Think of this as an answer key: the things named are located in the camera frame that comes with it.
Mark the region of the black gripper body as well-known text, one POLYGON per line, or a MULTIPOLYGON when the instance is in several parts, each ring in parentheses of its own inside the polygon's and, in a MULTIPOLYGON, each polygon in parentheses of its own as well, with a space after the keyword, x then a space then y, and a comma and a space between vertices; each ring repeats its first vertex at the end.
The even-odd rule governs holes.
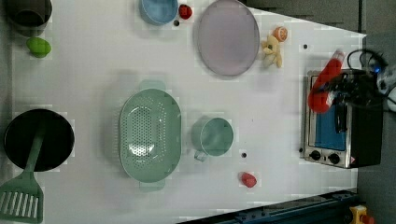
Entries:
POLYGON ((358 73, 342 73, 330 81, 330 93, 336 105, 354 107, 377 107, 383 104, 373 76, 358 73))

